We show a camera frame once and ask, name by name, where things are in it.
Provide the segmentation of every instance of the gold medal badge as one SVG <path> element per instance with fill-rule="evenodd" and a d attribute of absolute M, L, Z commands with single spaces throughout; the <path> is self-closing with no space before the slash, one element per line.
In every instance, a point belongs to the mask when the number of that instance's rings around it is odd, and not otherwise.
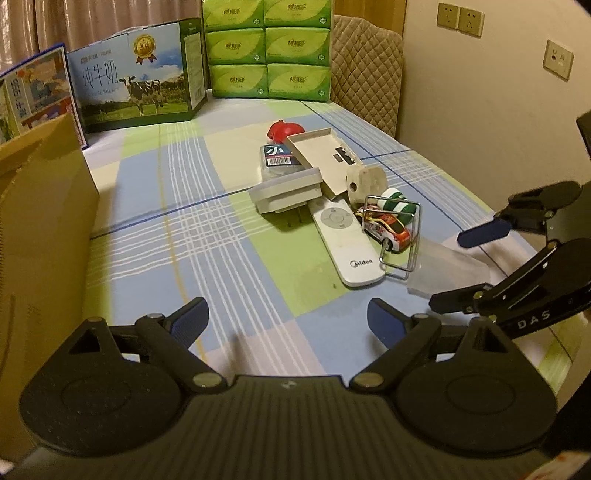
<path fill-rule="evenodd" d="M 156 49 L 156 42 L 154 37 L 148 34 L 140 35 L 134 41 L 134 53 L 138 56 L 135 61 L 142 65 L 144 60 L 149 60 L 152 63 L 154 60 L 158 60 L 154 56 L 154 50 Z"/>

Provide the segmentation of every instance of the green white cylinder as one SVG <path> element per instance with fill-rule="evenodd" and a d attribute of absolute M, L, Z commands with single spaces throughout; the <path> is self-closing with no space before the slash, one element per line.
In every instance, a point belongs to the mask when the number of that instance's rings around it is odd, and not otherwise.
<path fill-rule="evenodd" d="M 417 211 L 417 206 L 412 203 L 404 203 L 404 200 L 408 199 L 400 190 L 390 187 L 380 196 L 389 198 L 389 200 L 378 200 L 378 207 L 381 210 L 394 213 L 405 226 L 413 221 L 413 214 Z"/>

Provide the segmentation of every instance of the plaid bedsheet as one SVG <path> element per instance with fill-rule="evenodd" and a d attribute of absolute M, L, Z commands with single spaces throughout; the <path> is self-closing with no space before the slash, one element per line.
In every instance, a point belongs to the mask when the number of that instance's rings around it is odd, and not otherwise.
<path fill-rule="evenodd" d="M 421 203 L 422 234 L 432 241 L 453 247 L 459 231 L 491 217 L 445 172 L 334 103 L 210 98 L 190 122 L 91 137 L 85 155 L 101 197 L 86 316 L 124 325 L 203 296 L 210 323 L 191 351 L 227 377 L 340 374 L 348 382 L 383 351 L 367 326 L 371 298 L 428 311 L 397 280 L 346 288 L 306 207 L 256 212 L 247 189 L 260 182 L 259 149 L 280 118 L 332 127 L 365 164 L 381 165 L 391 186 Z M 512 233 L 471 253 L 497 282 L 534 251 Z M 555 390 L 583 326 L 574 317 L 519 340 Z"/>

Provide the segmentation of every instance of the white plastic part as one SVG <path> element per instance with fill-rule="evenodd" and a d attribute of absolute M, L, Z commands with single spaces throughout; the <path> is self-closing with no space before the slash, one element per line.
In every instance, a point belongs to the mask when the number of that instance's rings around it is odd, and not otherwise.
<path fill-rule="evenodd" d="M 284 212 L 322 195 L 318 168 L 290 173 L 255 185 L 248 193 L 259 213 Z"/>
<path fill-rule="evenodd" d="M 417 265 L 408 278 L 407 288 L 413 295 L 429 298 L 434 293 L 490 280 L 491 271 L 485 263 L 421 237 Z"/>
<path fill-rule="evenodd" d="M 363 287 L 381 280 L 379 255 L 353 215 L 346 201 L 331 202 L 321 197 L 308 202 L 310 213 L 320 232 L 341 281 L 348 287 Z"/>
<path fill-rule="evenodd" d="M 380 165 L 350 165 L 347 168 L 349 203 L 363 205 L 367 195 L 381 195 L 388 188 L 386 172 Z"/>

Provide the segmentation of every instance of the remote button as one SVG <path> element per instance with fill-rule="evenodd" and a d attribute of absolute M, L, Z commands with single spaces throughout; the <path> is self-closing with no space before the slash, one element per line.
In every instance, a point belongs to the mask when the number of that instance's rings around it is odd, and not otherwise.
<path fill-rule="evenodd" d="M 353 223 L 353 215 L 342 208 L 331 207 L 320 214 L 320 221 L 330 228 L 343 229 Z"/>

